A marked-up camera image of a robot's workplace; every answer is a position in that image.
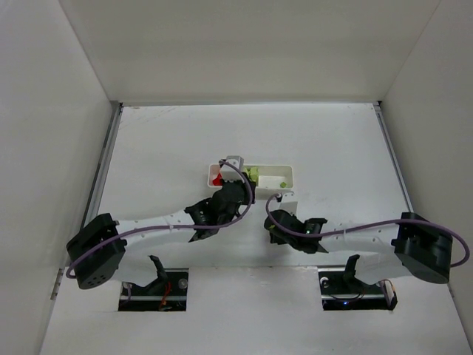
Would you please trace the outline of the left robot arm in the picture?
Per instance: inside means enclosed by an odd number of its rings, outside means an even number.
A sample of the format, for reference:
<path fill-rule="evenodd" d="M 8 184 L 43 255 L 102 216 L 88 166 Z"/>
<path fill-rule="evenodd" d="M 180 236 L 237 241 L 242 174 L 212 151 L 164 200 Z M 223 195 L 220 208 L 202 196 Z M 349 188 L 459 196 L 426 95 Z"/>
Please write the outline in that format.
<path fill-rule="evenodd" d="M 164 275 L 152 249 L 170 243 L 207 239 L 240 221 L 241 207 L 254 202 L 254 191 L 241 181 L 225 183 L 211 197 L 178 212 L 144 220 L 114 220 L 99 214 L 68 243 L 66 276 L 83 290 L 109 280 L 146 287 Z"/>

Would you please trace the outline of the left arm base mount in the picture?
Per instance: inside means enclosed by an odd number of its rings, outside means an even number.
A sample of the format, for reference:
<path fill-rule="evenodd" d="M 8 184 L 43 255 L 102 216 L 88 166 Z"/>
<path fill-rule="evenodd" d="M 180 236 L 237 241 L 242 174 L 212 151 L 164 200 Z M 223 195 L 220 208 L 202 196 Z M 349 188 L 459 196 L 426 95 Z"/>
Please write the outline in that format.
<path fill-rule="evenodd" d="M 152 280 L 140 286 L 123 283 L 119 311 L 181 312 L 187 308 L 189 272 L 187 268 L 165 269 L 160 259 L 150 256 Z"/>

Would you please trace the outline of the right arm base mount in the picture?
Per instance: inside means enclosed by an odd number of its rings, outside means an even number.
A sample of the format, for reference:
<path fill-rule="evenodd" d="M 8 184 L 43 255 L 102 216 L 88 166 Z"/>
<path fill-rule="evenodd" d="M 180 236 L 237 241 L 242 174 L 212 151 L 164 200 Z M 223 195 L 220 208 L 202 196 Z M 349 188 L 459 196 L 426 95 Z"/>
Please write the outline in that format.
<path fill-rule="evenodd" d="M 367 285 L 355 278 L 355 262 L 359 255 L 348 259 L 344 268 L 321 268 L 318 271 L 321 304 L 325 311 L 393 311 L 398 304 L 394 285 L 381 280 Z"/>

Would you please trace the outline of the light green 2x2 lego brick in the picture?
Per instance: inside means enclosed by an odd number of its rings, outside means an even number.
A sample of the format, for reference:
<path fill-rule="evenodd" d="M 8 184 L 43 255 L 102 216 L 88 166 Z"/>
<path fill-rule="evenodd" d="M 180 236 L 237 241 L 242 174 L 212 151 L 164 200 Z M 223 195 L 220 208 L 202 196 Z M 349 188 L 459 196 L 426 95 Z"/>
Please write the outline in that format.
<path fill-rule="evenodd" d="M 259 181 L 259 169 L 256 166 L 252 166 L 246 169 L 247 175 L 251 181 L 258 183 Z"/>

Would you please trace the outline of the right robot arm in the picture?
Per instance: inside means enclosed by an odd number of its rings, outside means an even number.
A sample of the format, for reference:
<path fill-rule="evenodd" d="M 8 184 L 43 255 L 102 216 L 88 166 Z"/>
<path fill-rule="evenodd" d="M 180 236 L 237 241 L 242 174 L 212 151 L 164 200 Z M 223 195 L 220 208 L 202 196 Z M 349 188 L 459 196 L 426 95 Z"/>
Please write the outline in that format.
<path fill-rule="evenodd" d="M 366 285 L 409 275 L 434 284 L 449 281 L 452 233 L 413 213 L 365 229 L 332 226 L 324 218 L 302 222 L 277 209 L 268 212 L 264 228 L 271 243 L 287 244 L 306 254 L 351 251 L 345 274 Z"/>

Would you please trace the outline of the red transparent curved lego piece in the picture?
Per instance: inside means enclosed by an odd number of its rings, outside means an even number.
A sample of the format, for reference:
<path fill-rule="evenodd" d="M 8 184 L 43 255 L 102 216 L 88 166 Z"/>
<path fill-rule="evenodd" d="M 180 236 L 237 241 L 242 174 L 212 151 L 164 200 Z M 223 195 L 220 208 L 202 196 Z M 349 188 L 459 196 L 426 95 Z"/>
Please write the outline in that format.
<path fill-rule="evenodd" d="M 221 186 L 222 185 L 222 176 L 221 174 L 218 174 L 213 180 L 212 180 L 212 184 L 214 186 Z"/>

